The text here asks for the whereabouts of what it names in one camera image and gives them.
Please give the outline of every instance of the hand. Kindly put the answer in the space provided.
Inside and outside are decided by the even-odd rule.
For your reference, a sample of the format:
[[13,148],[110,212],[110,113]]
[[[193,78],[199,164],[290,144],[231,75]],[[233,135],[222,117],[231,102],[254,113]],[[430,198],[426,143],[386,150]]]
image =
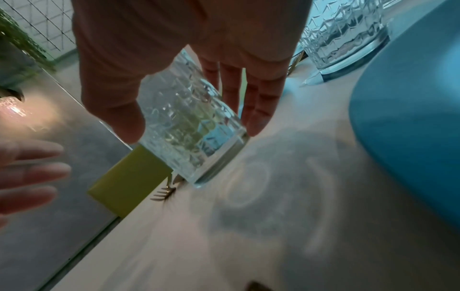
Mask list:
[[14,163],[55,157],[62,152],[62,146],[47,141],[0,140],[0,228],[8,222],[4,215],[39,207],[53,200],[57,194],[56,189],[50,186],[3,190],[54,181],[70,173],[70,167],[64,163]]
[[140,81],[165,69],[190,44],[205,76],[242,113],[250,135],[275,112],[311,0],[74,0],[82,102],[125,142],[145,129]]

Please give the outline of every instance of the wire grid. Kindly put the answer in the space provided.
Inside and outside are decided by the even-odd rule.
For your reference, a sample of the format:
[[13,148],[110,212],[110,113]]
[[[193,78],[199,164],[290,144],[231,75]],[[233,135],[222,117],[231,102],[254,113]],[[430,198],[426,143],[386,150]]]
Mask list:
[[70,0],[0,0],[0,8],[56,60],[76,48]]

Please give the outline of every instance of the tabletop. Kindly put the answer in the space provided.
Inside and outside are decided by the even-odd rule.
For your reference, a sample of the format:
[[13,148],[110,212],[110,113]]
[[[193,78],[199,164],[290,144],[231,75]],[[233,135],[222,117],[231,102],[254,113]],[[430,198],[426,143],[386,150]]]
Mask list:
[[145,199],[53,291],[459,289],[460,235],[355,140],[364,69],[301,86],[312,70],[211,182]]

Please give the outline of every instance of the drinking glass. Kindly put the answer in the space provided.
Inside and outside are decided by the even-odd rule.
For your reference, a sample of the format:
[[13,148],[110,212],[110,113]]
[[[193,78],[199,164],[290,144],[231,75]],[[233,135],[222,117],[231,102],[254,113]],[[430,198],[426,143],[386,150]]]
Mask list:
[[321,75],[344,69],[388,40],[382,0],[314,0],[300,43]]
[[142,81],[138,102],[146,120],[140,143],[195,186],[215,176],[249,139],[184,50],[168,69]]

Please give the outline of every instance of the clear glass tumbler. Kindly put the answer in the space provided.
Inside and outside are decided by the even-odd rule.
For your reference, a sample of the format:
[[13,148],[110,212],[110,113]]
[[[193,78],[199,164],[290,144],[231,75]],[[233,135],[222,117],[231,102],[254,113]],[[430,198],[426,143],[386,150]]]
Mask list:
[[146,120],[140,143],[196,186],[215,176],[249,139],[184,50],[168,69],[142,81],[138,102]]
[[314,0],[300,39],[321,75],[335,73],[388,40],[382,0]]

